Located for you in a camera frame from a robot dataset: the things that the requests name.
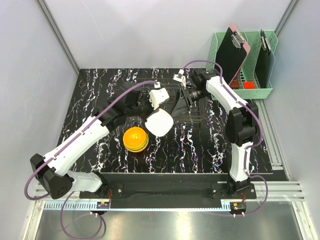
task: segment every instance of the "yellow bowl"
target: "yellow bowl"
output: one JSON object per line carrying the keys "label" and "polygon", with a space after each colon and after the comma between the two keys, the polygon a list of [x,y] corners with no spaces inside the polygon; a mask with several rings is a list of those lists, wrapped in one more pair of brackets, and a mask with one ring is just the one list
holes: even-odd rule
{"label": "yellow bowl", "polygon": [[126,145],[124,145],[124,147],[125,147],[128,151],[130,151],[130,152],[132,152],[132,153],[140,153],[140,152],[142,152],[143,150],[145,150],[145,148],[148,146],[148,143],[149,143],[149,138],[148,138],[148,135],[147,135],[147,136],[146,136],[145,144],[144,144],[141,148],[139,148],[139,149],[131,149],[131,148],[128,148]]}
{"label": "yellow bowl", "polygon": [[140,151],[149,142],[148,135],[141,127],[129,128],[123,135],[123,144],[130,151]]}

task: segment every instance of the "gray wall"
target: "gray wall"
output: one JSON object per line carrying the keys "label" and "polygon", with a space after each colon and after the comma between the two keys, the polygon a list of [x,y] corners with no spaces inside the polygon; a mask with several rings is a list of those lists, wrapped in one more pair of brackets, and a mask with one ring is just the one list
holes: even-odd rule
{"label": "gray wall", "polygon": [[290,0],[46,0],[80,68],[181,68],[213,33],[274,30]]}
{"label": "gray wall", "polygon": [[267,99],[291,178],[320,233],[320,4],[302,0],[279,36]]}
{"label": "gray wall", "polygon": [[0,235],[20,239],[30,157],[55,147],[76,83],[34,0],[0,1]]}

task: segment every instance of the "black clipboard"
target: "black clipboard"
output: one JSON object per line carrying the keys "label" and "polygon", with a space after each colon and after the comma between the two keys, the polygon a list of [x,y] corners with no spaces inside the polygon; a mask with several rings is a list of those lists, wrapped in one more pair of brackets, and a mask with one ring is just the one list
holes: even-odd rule
{"label": "black clipboard", "polygon": [[231,23],[215,57],[215,62],[222,67],[222,76],[227,84],[240,72],[249,52],[249,44],[237,27]]}
{"label": "black clipboard", "polygon": [[269,83],[269,59],[272,53],[270,43],[264,31],[260,32],[261,48],[255,65],[255,74],[261,89],[265,89]]}

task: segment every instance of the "wire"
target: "wire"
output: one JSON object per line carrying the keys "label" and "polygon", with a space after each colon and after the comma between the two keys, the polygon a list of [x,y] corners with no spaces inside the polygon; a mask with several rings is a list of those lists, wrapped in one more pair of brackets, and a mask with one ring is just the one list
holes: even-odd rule
{"label": "wire", "polygon": [[95,236],[98,235],[98,233],[100,232],[101,228],[102,228],[102,223],[103,223],[103,218],[102,216],[100,216],[99,214],[96,214],[95,216],[98,216],[99,219],[100,219],[100,226],[98,228],[98,230],[96,231],[95,234],[93,234],[92,236],[90,237],[87,237],[87,238],[78,238],[78,237],[75,237],[75,236],[72,236],[71,234],[69,234],[66,230],[66,227],[64,226],[64,223],[63,223],[63,212],[64,212],[64,208],[65,208],[65,205],[67,203],[67,201],[69,200],[69,198],[72,196],[72,194],[74,194],[75,192],[72,191],[69,196],[65,199],[64,203],[62,204],[62,207],[61,207],[61,210],[60,210],[60,225],[61,225],[61,229],[62,231],[64,232],[65,235],[67,235],[69,238],[71,239],[74,239],[74,240],[91,240],[93,239]]}
{"label": "wire", "polygon": [[[129,89],[127,89],[126,91],[124,91],[123,93],[121,93],[112,103],[110,103],[110,105],[103,110],[98,116],[96,116],[83,130],[82,133],[84,133],[96,120],[98,120],[103,114],[105,114],[107,111],[109,111],[121,98],[123,98],[125,95],[127,95],[129,92],[133,91],[136,88],[139,88],[145,84],[158,84],[156,81],[152,81],[152,80],[148,80],[148,81],[143,81],[140,83],[135,84],[134,86],[130,87]],[[56,158],[60,153],[62,153],[70,144],[72,144],[79,136],[81,136],[81,133],[78,133],[76,136],[74,136],[68,143],[66,143],[61,149],[59,149],[59,151],[57,151],[54,154],[54,157]],[[25,186],[24,186],[24,195],[27,199],[29,200],[40,200],[43,199],[47,196],[49,196],[49,193],[46,193],[43,196],[37,196],[37,197],[32,197],[28,194],[28,188],[29,185],[32,181],[32,179],[45,167],[47,166],[51,161],[53,161],[55,158],[51,157],[50,159],[48,159],[48,161],[45,161],[41,166],[39,166],[29,177],[29,179],[26,181]]]}
{"label": "wire", "polygon": [[78,216],[78,217],[77,217],[75,220],[73,220],[71,223],[69,223],[68,225],[65,225],[65,226],[64,226],[64,229],[67,229],[67,228],[70,227],[71,225],[75,224],[79,219],[82,219],[83,217],[88,216],[88,215],[91,215],[91,213],[90,213],[90,212],[87,212],[87,213],[84,213],[84,214]]}
{"label": "wire", "polygon": [[[255,148],[257,146],[259,146],[263,139],[264,139],[264,132],[263,132],[263,129],[262,129],[262,125],[261,125],[261,122],[259,120],[259,118],[256,116],[256,114],[249,108],[247,107],[246,104],[244,104],[243,102],[241,101],[238,101],[238,98],[234,95],[234,93],[232,91],[229,90],[228,87],[225,86],[224,84],[224,81],[223,81],[223,69],[222,67],[214,62],[214,61],[209,61],[209,60],[194,60],[194,61],[190,61],[188,62],[185,66],[183,66],[182,69],[185,69],[188,65],[192,64],[192,63],[196,63],[196,62],[205,62],[205,63],[210,63],[210,64],[215,64],[219,67],[220,69],[220,83],[222,84],[222,87],[229,93],[229,95],[238,103],[240,104],[242,107],[244,107],[251,115],[252,117],[254,118],[254,120],[256,121],[256,123],[258,124],[258,128],[259,128],[259,133],[260,133],[260,137],[259,137],[259,141],[256,143],[256,144],[253,144],[253,145],[250,145],[250,146],[247,146],[245,148],[245,151],[244,151],[244,166],[243,166],[243,170],[245,171],[245,174],[248,176],[248,178],[250,179],[255,179],[255,178],[260,178],[264,184],[265,184],[265,197],[264,197],[264,200],[263,200],[263,203],[261,204],[260,207],[258,207],[256,210],[252,211],[252,212],[249,212],[249,213],[246,213],[245,215],[246,216],[250,216],[250,215],[253,215],[253,214],[256,214],[257,212],[259,212],[263,207],[264,205],[266,204],[267,202],[267,199],[268,199],[268,195],[269,195],[269,189],[268,189],[268,183],[266,181],[266,179],[261,176],[261,175],[254,175],[254,176],[251,176],[249,174],[249,171],[247,170],[247,155],[248,155],[248,152],[247,150],[250,149],[250,148]],[[217,215],[217,216],[222,216],[222,217],[233,217],[233,215],[224,215],[224,214],[218,214],[218,213],[211,213],[213,215]]]}

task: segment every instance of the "green file organizer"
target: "green file organizer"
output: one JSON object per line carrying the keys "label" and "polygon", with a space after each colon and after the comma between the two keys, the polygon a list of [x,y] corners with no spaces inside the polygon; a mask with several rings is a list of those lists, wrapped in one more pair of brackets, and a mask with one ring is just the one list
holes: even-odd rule
{"label": "green file organizer", "polygon": [[[278,44],[278,38],[274,31],[264,31],[265,35],[270,43],[273,53],[276,50]],[[224,39],[225,32],[215,32],[213,34],[213,39],[211,42],[210,52],[209,52],[209,61],[215,61],[217,51],[221,45],[222,40]],[[265,99],[272,91],[272,86],[269,83],[267,88],[260,88],[255,68],[259,56],[259,51],[261,48],[261,36],[260,31],[243,31],[241,32],[242,36],[246,39],[250,46],[250,52],[246,57],[240,73],[237,76],[239,83],[239,89],[234,89],[235,93],[243,99]],[[206,70],[212,70],[214,65],[207,63]],[[255,89],[245,89],[243,82],[253,82]]]}

